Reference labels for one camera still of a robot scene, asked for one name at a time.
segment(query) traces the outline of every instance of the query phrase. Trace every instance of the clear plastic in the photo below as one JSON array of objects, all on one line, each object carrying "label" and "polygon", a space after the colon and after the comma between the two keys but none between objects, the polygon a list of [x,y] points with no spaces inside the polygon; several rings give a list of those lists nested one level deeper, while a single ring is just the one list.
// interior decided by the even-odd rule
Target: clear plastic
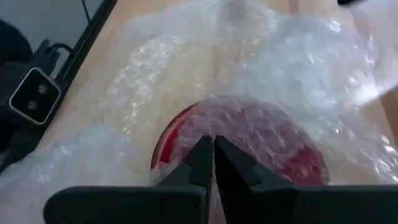
[{"label": "clear plastic", "polygon": [[[311,145],[322,155],[313,164],[319,164],[323,184],[396,183],[397,152],[385,130],[363,115],[379,97],[374,74],[391,71],[379,69],[386,47],[373,45],[372,30],[345,32],[356,20],[344,26],[337,21],[345,22],[281,14],[255,0],[187,0],[126,22],[104,43],[109,47],[96,58],[98,66],[82,67],[41,149],[1,174],[1,223],[42,223],[45,200],[71,185],[148,185],[150,159],[163,130],[197,102],[206,116],[191,117],[191,128],[203,127],[212,135],[233,139],[230,128],[237,125],[252,131],[256,143],[264,140],[258,119],[285,121],[265,131],[269,143],[293,144],[293,139]],[[219,110],[206,109],[208,103]],[[257,110],[242,109],[250,104]],[[226,117],[217,129],[203,126],[217,123],[214,118],[225,108],[230,116],[245,111],[244,116],[239,123]],[[377,117],[384,116],[379,110]],[[252,138],[245,133],[236,144]],[[179,163],[200,134],[180,131],[172,162],[152,170],[152,184]],[[277,171],[279,160],[269,162],[275,158],[273,147],[265,151],[246,143],[239,146],[253,150],[259,160],[265,157],[263,163]],[[301,145],[292,151],[276,148],[287,160],[303,151]],[[211,202],[221,209],[219,200]],[[220,210],[213,215],[222,219]]]},{"label": "clear plastic", "polygon": [[0,222],[44,223],[45,202],[67,187],[146,184],[141,157],[128,137],[105,126],[36,149],[0,175]]}]

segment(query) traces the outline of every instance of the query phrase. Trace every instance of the wooden table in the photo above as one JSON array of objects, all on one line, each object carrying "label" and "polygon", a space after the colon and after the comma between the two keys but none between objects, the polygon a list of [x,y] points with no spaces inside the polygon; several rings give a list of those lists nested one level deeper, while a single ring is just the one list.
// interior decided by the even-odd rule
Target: wooden table
[{"label": "wooden table", "polygon": [[[338,8],[335,0],[311,0],[302,2],[299,2],[298,0],[264,1],[268,2],[272,9],[279,12],[301,12],[303,14],[331,16],[337,21],[341,22],[346,29],[351,30],[352,32],[357,31],[357,24],[355,24],[353,19],[353,11],[349,9]],[[109,58],[107,58],[107,54],[109,54],[112,50],[115,50],[113,48],[115,45],[114,39],[121,30],[122,26],[125,26],[126,23],[128,25],[129,21],[139,15],[156,13],[165,9],[166,7],[174,6],[178,4],[178,2],[179,0],[118,1],[112,14],[104,25],[103,30],[95,41],[94,46],[81,66],[80,71],[73,81],[73,84],[69,89],[56,117],[43,136],[39,147],[42,147],[55,139],[65,138],[66,136],[69,136],[87,126],[104,123],[116,128],[118,131],[124,134],[127,134],[131,138],[132,142],[139,146],[139,155],[142,157],[142,160],[145,161],[145,167],[133,167],[133,169],[140,169],[143,174],[146,175],[149,170],[149,163],[155,144],[166,125],[175,115],[177,115],[188,105],[200,100],[201,98],[205,98],[207,89],[192,89],[192,94],[194,97],[186,99],[184,102],[180,102],[178,100],[178,92],[169,91],[165,95],[156,96],[152,103],[146,104],[145,108],[138,111],[138,114],[136,114],[134,117],[130,116],[128,118],[118,118],[117,114],[113,113],[112,111],[114,108],[99,110],[98,104],[101,103],[99,98],[105,96],[103,92],[106,90],[107,85],[109,84],[107,82],[111,83],[115,78],[115,74],[119,73],[120,69],[125,67],[127,60],[125,56],[128,55],[121,54],[122,58],[117,58],[114,63],[112,63],[107,61],[109,60]],[[203,54],[203,57],[195,57],[192,60],[186,58],[183,63],[185,65],[192,65],[192,69],[200,73],[214,74],[214,61],[216,60],[219,52],[214,52],[213,49],[204,47],[198,51],[198,53]],[[105,79],[107,80],[106,82],[95,82],[95,85],[90,83],[96,75],[103,76],[105,73],[109,74],[109,78]],[[178,80],[178,78],[180,78],[183,74],[168,73],[167,75],[169,79]],[[375,78],[376,84],[382,83],[378,81],[377,78],[378,77]],[[201,82],[202,84],[206,82],[211,83],[210,79],[212,79],[212,77],[209,76],[204,79],[205,81]],[[183,83],[175,83],[173,86],[184,88]],[[129,93],[133,95],[136,94],[137,91],[129,90]],[[82,97],[84,102],[83,104],[81,103],[82,101],[77,100]],[[395,111],[397,111],[396,105],[398,105],[396,103],[397,99],[398,98],[392,94],[387,98],[381,97],[381,100],[374,100],[365,105],[363,108],[366,116],[376,125],[378,125],[383,133],[390,139],[394,139],[394,134],[398,133],[398,128],[396,124],[394,124],[393,128],[395,128],[395,131],[393,132],[391,130],[389,121],[393,122],[396,118],[387,118],[385,110],[387,110],[387,114],[390,115],[395,113]],[[126,122],[131,122],[131,119],[133,118],[136,119],[133,121],[133,124],[127,125]],[[355,179],[360,179],[363,175],[366,174],[359,174],[357,172],[352,173],[352,176]]]}]

